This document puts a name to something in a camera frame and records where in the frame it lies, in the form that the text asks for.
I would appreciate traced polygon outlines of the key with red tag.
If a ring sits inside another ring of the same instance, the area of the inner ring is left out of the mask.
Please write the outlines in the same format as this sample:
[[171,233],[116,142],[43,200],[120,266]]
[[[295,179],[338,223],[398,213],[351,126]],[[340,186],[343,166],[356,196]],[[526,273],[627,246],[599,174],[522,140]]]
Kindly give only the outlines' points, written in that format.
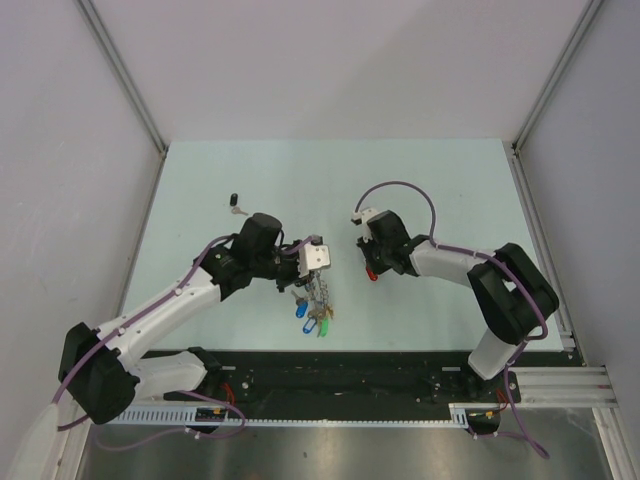
[[366,273],[367,273],[368,278],[372,282],[376,282],[378,280],[378,275],[376,273],[374,273],[370,268],[366,268]]

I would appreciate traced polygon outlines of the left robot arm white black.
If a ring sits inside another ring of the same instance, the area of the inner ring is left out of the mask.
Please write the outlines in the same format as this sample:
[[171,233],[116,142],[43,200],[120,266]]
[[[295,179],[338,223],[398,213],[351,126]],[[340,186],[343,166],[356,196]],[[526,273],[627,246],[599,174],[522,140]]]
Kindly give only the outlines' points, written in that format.
[[157,342],[197,313],[217,305],[254,279],[275,282],[278,291],[302,286],[330,264],[318,235],[282,244],[276,218],[256,213],[240,232],[212,240],[189,270],[135,310],[95,328],[79,323],[66,334],[54,398],[69,393],[86,418],[105,424],[139,398],[189,390],[214,397],[220,374],[207,366],[202,351],[188,349],[164,359],[148,359]]

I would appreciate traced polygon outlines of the silver disc keyring with keys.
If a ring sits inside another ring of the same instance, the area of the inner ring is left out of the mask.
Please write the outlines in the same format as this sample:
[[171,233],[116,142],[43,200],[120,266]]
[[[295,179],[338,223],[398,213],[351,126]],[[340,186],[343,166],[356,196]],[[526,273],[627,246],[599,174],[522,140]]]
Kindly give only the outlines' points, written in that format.
[[312,272],[304,285],[291,290],[295,299],[295,316],[304,321],[302,332],[325,338],[334,318],[328,284],[321,272]]

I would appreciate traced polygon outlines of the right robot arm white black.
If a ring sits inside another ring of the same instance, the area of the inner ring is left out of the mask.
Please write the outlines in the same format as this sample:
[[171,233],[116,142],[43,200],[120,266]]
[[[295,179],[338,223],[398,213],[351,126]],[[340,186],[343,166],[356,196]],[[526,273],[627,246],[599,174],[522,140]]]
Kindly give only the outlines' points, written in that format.
[[497,378],[534,340],[533,331],[548,335],[547,320],[559,298],[538,267],[517,244],[493,252],[437,243],[429,235],[410,237],[401,218],[390,210],[356,211],[351,221],[361,228],[356,245],[370,276],[437,278],[471,289],[486,331],[468,357],[461,376],[463,393],[484,401],[497,389]]

